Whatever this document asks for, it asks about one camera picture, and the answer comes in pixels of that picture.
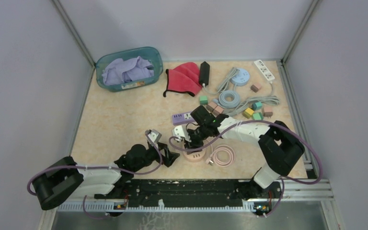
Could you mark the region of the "yellow USB charger plug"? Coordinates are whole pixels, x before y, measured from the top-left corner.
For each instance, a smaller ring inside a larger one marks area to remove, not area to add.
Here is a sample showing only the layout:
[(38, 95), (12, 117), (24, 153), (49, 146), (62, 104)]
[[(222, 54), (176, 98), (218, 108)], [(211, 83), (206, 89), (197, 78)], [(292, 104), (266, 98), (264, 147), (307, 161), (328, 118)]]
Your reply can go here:
[(251, 109), (251, 108), (246, 108), (246, 109), (243, 111), (243, 113), (242, 113), (242, 115), (243, 115), (244, 117), (248, 118), (248, 119), (250, 119), (250, 118), (253, 116), (253, 114), (254, 114), (254, 110), (253, 110), (253, 109)]

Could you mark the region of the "brown-pink charger plug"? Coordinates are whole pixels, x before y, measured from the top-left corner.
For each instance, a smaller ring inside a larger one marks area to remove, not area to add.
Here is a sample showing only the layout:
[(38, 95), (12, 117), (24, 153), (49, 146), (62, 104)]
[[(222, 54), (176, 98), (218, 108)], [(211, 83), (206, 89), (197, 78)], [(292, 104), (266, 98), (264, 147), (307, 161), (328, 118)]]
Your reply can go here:
[(265, 106), (262, 108), (262, 113), (264, 117), (272, 117), (273, 116), (273, 109), (270, 106)]

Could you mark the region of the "green plug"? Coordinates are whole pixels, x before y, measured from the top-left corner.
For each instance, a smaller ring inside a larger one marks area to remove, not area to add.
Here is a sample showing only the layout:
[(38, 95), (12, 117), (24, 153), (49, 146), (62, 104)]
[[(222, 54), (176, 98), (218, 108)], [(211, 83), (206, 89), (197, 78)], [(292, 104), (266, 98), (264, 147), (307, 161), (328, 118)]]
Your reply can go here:
[(208, 104), (208, 97), (205, 95), (201, 95), (199, 97), (199, 103), (200, 105), (207, 105)]
[(264, 116), (262, 113), (258, 112), (258, 113), (253, 113), (252, 118), (253, 120), (263, 120)]

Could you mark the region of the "purple power strip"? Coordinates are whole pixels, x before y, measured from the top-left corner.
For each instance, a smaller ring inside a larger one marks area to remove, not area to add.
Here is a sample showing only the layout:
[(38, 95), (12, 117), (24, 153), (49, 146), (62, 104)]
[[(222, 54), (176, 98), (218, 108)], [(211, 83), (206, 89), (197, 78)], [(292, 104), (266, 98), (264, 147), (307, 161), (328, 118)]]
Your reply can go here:
[(172, 124), (174, 126), (193, 123), (195, 120), (191, 116), (191, 112), (179, 113), (172, 115)]

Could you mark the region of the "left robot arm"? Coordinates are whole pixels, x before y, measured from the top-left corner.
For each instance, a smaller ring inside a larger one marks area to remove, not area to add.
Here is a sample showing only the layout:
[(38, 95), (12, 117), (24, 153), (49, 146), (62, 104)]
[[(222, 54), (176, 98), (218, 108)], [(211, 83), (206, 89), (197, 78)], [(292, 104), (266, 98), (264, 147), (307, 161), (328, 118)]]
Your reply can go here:
[(42, 210), (50, 210), (70, 198), (90, 196), (96, 199), (119, 198), (125, 183), (139, 170), (157, 162), (170, 167), (180, 156), (164, 143), (136, 144), (109, 166), (80, 166), (72, 157), (64, 157), (28, 182), (28, 191), (37, 196)]

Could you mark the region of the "black power strip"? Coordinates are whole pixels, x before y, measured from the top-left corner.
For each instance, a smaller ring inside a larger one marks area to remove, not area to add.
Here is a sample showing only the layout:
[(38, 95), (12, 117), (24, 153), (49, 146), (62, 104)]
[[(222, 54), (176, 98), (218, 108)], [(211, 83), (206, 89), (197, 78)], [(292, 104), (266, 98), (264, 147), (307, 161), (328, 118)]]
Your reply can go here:
[(200, 64), (199, 84), (203, 87), (208, 86), (210, 76), (210, 65), (204, 61)]

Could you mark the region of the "round pink power socket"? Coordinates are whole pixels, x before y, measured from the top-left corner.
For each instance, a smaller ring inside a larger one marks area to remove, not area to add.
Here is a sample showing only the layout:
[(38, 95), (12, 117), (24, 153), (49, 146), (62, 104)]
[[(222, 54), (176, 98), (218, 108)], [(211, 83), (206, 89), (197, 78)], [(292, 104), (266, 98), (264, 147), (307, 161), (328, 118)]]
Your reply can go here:
[(184, 158), (189, 162), (200, 162), (205, 158), (206, 149), (194, 152), (183, 152)]

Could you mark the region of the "round blue power socket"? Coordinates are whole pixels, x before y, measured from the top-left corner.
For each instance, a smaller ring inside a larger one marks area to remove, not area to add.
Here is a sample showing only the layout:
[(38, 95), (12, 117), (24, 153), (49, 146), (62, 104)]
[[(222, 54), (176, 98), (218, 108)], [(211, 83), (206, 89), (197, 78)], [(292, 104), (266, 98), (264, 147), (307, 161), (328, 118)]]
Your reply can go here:
[(237, 87), (245, 86), (250, 80), (250, 74), (247, 70), (236, 68), (235, 75), (231, 77), (230, 82)]

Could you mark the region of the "pink USB charger plug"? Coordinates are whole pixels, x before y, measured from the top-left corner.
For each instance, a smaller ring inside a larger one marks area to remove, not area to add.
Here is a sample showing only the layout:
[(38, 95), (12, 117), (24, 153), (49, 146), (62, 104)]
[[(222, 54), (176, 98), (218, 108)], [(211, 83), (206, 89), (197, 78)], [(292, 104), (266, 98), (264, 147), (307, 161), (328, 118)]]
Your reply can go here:
[(250, 88), (253, 92), (259, 92), (262, 88), (262, 85), (260, 83), (254, 83)]

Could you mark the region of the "teal plug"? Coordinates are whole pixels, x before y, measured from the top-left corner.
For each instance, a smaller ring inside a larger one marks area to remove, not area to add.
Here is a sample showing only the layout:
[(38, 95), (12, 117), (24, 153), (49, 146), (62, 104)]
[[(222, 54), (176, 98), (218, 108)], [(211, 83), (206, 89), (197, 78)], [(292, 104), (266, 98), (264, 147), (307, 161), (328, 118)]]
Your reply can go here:
[(263, 107), (262, 102), (255, 102), (251, 105), (251, 109), (254, 111), (260, 110), (262, 109), (262, 107)]

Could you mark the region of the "white power strip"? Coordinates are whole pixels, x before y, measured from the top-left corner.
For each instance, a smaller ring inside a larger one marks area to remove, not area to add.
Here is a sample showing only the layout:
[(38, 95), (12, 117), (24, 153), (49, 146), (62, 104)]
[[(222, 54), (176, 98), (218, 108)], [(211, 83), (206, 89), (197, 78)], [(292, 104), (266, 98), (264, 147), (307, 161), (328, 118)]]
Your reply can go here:
[(265, 65), (265, 63), (262, 60), (256, 60), (254, 61), (255, 66), (258, 68), (262, 76), (270, 83), (272, 83), (275, 80), (275, 76), (273, 73), (269, 70), (269, 68)]

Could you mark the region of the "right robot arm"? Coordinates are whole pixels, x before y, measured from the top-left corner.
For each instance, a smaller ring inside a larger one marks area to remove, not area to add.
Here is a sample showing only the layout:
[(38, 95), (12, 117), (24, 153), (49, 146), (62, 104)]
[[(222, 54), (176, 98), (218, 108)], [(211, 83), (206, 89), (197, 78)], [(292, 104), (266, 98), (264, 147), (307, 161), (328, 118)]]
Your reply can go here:
[(186, 149), (200, 148), (204, 140), (211, 137), (235, 139), (260, 147), (266, 163), (252, 178), (251, 193), (255, 197), (264, 197), (272, 182), (287, 176), (305, 152), (298, 135), (281, 121), (242, 122), (227, 115), (218, 115), (197, 122), (196, 129), (181, 125), (173, 130), (174, 136), (184, 140)]

